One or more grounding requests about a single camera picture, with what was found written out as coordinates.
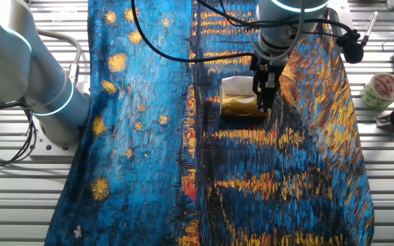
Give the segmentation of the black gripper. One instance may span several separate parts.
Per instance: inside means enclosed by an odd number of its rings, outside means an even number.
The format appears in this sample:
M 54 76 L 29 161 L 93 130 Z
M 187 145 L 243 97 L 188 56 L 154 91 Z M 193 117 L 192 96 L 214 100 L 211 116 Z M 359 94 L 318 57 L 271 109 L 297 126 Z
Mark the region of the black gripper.
M 286 61 L 267 61 L 254 54 L 250 62 L 253 71 L 252 91 L 257 95 L 258 109 L 268 112 L 278 91 L 278 81 L 286 66 Z

